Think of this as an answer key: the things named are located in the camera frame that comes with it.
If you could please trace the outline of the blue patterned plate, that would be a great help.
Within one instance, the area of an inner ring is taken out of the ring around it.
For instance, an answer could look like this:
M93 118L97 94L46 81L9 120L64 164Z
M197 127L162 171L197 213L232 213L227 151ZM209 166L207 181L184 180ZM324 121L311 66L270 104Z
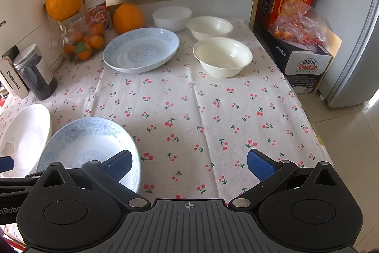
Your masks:
M120 73L144 73L169 61L179 48L178 36L167 29L140 28L108 43L104 63Z
M138 192L141 159L137 146L124 128L105 118L81 118L63 126L47 142L35 170L43 171L52 162L80 168L88 161L103 162L123 150L132 154L132 167L119 182Z

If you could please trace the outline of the large cream bowl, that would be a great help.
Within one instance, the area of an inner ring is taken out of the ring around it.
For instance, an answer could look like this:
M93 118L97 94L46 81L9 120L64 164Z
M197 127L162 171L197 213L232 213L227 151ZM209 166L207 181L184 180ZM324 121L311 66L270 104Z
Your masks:
M253 53L245 44L226 37L198 41L193 46L193 55L215 78L233 77L253 60Z

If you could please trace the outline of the small white bowl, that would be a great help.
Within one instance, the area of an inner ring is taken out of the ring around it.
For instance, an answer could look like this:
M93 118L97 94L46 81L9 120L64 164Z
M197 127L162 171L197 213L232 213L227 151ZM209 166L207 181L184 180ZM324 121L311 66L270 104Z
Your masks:
M186 23L190 20L192 11L183 6L170 6L153 12L152 17L158 28L179 32L186 29Z

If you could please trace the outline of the white kitchen appliance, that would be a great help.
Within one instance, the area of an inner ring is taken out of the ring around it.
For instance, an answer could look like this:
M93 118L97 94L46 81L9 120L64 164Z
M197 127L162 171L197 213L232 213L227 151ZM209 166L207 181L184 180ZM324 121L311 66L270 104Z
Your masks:
M1 0L1 54L16 46L23 51L36 44L52 71L63 63L57 21L48 16L46 0Z

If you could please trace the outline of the cherry print tablecloth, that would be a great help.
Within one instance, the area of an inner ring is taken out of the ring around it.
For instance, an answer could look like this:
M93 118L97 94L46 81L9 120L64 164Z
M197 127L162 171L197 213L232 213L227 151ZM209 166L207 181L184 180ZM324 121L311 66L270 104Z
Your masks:
M141 159L139 192L157 198L229 201L257 184L247 168L255 148L271 159L313 167L330 159L295 92L249 27L233 19L231 38L253 52L232 78L215 78L193 56L196 41L179 33L173 58L147 73L119 73L101 56L64 63L56 91L41 104L52 135L81 118L105 118L132 137ZM9 96L1 112L1 137L20 111L37 104Z

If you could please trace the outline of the jar of black contents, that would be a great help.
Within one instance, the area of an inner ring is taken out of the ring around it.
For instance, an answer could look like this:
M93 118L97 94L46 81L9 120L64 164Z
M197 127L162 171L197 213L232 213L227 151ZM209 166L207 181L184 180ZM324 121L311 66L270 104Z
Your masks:
M46 100L57 89L57 79L37 44L31 44L21 51L14 59L13 66L37 100Z

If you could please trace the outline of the Ganten water carton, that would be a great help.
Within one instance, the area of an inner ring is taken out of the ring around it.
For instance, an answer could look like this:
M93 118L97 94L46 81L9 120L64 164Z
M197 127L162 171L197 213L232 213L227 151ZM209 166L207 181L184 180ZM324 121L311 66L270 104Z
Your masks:
M259 24L253 30L296 94L318 89L342 44L331 31L327 32L325 46L309 46L275 38Z

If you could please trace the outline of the glass jar of tangerines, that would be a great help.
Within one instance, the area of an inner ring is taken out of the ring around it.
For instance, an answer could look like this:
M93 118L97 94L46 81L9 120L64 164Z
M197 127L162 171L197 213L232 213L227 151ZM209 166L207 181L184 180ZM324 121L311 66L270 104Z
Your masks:
M71 63L85 62L99 54L105 47L106 25L91 16L85 5L73 16L57 21L57 25L60 37L49 41L49 49L58 49Z

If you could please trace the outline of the plastic bag of oranges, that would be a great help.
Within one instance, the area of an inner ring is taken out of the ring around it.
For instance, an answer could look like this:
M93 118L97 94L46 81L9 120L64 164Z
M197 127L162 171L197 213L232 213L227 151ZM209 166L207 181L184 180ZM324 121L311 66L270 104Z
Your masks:
M323 45L328 27L325 20L307 3L286 0L282 12L270 25L269 32L284 41L304 45Z

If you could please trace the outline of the large orange on table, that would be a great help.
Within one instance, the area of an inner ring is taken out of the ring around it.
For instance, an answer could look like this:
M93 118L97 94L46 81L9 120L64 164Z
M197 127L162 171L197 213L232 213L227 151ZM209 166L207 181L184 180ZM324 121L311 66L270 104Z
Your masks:
M144 25L144 13L134 3L123 3L114 13L113 27L119 35L142 28Z

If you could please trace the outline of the wooden framed white shelf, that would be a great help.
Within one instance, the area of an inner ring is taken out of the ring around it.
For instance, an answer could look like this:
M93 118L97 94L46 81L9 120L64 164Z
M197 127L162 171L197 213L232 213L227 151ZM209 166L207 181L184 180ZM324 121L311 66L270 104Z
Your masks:
M107 10L113 15L123 3L134 3L142 9L146 24L153 24L152 14L160 8L183 6L196 16L240 18L251 29L256 20L258 0L106 0Z

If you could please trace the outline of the silver refrigerator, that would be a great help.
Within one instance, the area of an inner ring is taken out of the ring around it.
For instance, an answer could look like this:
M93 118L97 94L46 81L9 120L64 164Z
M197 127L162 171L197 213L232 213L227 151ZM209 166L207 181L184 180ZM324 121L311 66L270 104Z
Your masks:
M331 108L364 103L378 90L378 0L314 0L342 44L319 91Z

